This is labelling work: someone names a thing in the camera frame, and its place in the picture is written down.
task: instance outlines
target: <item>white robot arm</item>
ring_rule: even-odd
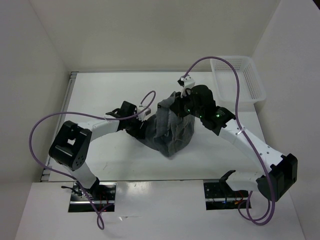
[[[207,86],[194,86],[194,80],[190,76],[182,77],[178,83],[183,87],[185,93],[176,93],[175,101],[170,110],[181,118],[187,115],[199,118],[205,128],[229,141],[261,170],[259,172],[231,170],[219,180],[220,184],[224,185],[223,188],[233,192],[239,190],[259,191],[268,200],[271,200],[270,187],[263,167],[254,149],[244,136],[245,132],[262,158],[271,179],[275,201],[278,201],[297,180],[297,158],[292,154],[285,156],[271,148],[247,128],[242,126],[242,129],[239,129],[236,116],[226,108],[216,106],[212,91]]]
[[[124,101],[121,108],[106,113],[104,116],[104,118],[114,120],[95,119],[80,123],[66,121],[56,135],[49,149],[49,155],[63,165],[92,196],[98,196],[104,186],[99,185],[99,179],[91,172],[85,162],[90,142],[120,130],[126,130],[131,136],[143,139],[146,127],[144,118],[150,114],[149,108],[137,117],[117,119],[135,115],[144,108],[145,106],[137,107]]]

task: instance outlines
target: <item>white basket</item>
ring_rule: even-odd
[[[266,99],[266,92],[261,83],[254,61],[248,56],[220,56],[235,68],[239,76],[239,103],[254,104]],[[236,78],[231,68],[224,62],[210,60],[213,79],[218,98],[226,103],[235,103],[237,95]]]

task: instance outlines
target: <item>gray cloth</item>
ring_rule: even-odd
[[[171,157],[187,146],[195,131],[194,116],[181,118],[169,109],[175,101],[175,95],[176,92],[173,92],[169,98],[158,103],[156,114],[146,120],[145,139],[139,139],[166,157]]]

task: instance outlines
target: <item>white wall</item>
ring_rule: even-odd
[[[298,158],[290,193],[307,240],[320,223],[320,11],[282,0],[253,54],[267,99],[257,106],[265,140]]]
[[[279,0],[30,0],[72,71],[185,70],[251,56]],[[210,69],[209,61],[197,69]]]
[[[0,236],[15,238],[32,181],[41,168],[28,149],[29,132],[42,116],[59,111],[68,72],[27,0],[0,1]],[[46,160],[57,119],[34,138]]]

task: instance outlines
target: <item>white tabletop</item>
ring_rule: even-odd
[[[70,190],[65,182],[33,183],[15,240],[304,240],[287,192],[276,203],[273,219],[256,226],[236,209],[206,210],[203,181],[118,182],[114,212],[68,213]],[[252,216],[267,201],[252,195]]]
[[[183,74],[183,72],[78,73],[67,110],[103,116],[104,113],[119,108],[123,101],[138,105],[146,93],[155,90],[157,95],[151,108],[154,114],[158,102],[169,97],[173,91],[181,91],[182,88],[177,80]],[[197,85],[207,85],[215,97],[216,89],[211,72],[192,72],[190,75]],[[242,110],[239,118],[243,125],[264,140],[253,105]],[[78,123],[88,121],[89,118],[67,115],[66,120]],[[195,121],[194,135],[189,145],[170,159],[121,131],[91,142],[86,162],[91,171],[102,181],[214,179],[220,178],[229,170],[258,171],[238,149],[204,128],[198,119]],[[50,164],[55,169],[65,171],[52,159]],[[69,180],[54,172],[49,177],[51,182]]]

